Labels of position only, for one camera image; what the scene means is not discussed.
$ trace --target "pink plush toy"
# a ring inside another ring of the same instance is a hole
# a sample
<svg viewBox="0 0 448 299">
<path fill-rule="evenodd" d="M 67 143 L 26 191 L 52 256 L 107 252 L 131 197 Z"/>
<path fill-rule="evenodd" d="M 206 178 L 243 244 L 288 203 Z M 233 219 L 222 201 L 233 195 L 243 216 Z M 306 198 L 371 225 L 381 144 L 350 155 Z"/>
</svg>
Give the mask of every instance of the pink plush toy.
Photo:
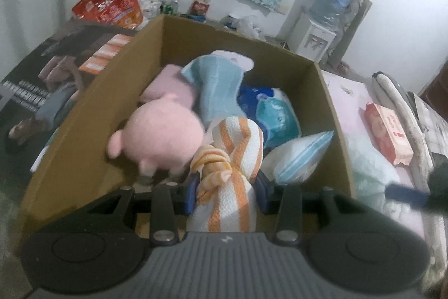
<svg viewBox="0 0 448 299">
<path fill-rule="evenodd" d="M 169 93 L 138 108 L 125 128 L 109 139 L 109 157 L 124 152 L 147 177 L 158 168 L 169 170 L 170 176 L 182 174 L 201 145 L 204 128 L 198 116 L 175 99 Z"/>
</svg>

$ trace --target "white container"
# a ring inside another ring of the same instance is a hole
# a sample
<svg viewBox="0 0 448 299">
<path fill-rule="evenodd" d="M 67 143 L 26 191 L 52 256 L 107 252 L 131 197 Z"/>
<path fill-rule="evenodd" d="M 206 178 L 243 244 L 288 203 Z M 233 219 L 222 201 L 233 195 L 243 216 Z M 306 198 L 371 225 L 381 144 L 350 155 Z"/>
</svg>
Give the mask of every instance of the white container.
<svg viewBox="0 0 448 299">
<path fill-rule="evenodd" d="M 302 12 L 286 42 L 295 54 L 319 62 L 335 36 L 333 31 L 314 22 L 307 13 Z"/>
</svg>

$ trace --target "silver bolt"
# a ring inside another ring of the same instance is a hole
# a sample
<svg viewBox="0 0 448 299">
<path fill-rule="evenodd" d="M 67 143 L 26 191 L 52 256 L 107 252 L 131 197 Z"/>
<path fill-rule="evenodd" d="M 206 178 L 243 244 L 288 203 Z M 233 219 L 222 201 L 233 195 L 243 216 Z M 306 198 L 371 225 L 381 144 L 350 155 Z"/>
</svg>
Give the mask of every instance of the silver bolt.
<svg viewBox="0 0 448 299">
<path fill-rule="evenodd" d="M 294 242 L 299 238 L 299 234 L 290 230 L 283 230 L 277 232 L 277 238 L 283 242 Z"/>
<path fill-rule="evenodd" d="M 159 242 L 170 242 L 174 239 L 174 232 L 168 230 L 160 230 L 154 233 L 154 239 Z"/>
</svg>

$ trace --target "white logo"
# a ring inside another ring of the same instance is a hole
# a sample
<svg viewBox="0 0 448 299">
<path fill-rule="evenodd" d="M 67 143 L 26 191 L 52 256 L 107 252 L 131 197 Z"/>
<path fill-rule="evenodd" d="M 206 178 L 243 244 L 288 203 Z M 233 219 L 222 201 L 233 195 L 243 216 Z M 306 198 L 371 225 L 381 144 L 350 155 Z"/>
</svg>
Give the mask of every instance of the white logo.
<svg viewBox="0 0 448 299">
<path fill-rule="evenodd" d="M 221 241 L 224 243 L 229 243 L 229 241 L 233 241 L 234 239 L 230 236 L 226 236 L 225 238 L 222 238 Z"/>
</svg>

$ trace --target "orange and white striped towel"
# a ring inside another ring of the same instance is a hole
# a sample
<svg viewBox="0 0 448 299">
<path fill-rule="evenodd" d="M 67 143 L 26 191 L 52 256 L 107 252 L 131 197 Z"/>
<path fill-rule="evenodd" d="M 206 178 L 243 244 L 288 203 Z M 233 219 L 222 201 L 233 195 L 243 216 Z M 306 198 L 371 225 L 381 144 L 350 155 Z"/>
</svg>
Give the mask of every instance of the orange and white striped towel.
<svg viewBox="0 0 448 299">
<path fill-rule="evenodd" d="M 191 171 L 202 172 L 187 231 L 253 232 L 257 209 L 250 183 L 263 159 L 263 132 L 252 120 L 228 117 L 212 135 L 213 145 L 200 147 L 191 162 Z"/>
</svg>

